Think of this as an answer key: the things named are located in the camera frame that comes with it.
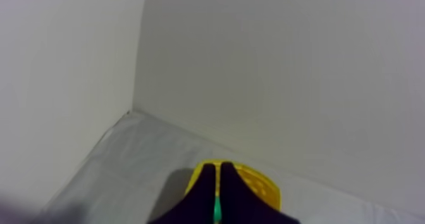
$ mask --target yellow object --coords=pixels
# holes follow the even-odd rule
[[[226,160],[220,159],[211,159],[205,160],[199,163],[192,176],[190,177],[189,184],[187,185],[186,192],[187,194],[190,189],[196,183],[202,167],[206,163],[213,164],[216,167],[216,196],[220,195],[220,166]],[[242,180],[247,184],[247,186],[265,203],[267,203],[272,208],[280,211],[281,209],[281,200],[280,200],[280,189],[276,184],[273,183],[268,177],[262,173],[256,171],[255,169],[248,167],[246,165],[232,162],[238,174],[242,177]]]

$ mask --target white bed sheet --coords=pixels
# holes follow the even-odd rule
[[[82,218],[73,224],[145,223],[170,174],[212,158],[261,170],[280,186],[283,211],[303,224],[425,223],[425,219],[297,177],[138,113],[122,118],[106,132],[71,182],[48,205],[46,214],[54,216],[77,207]]]

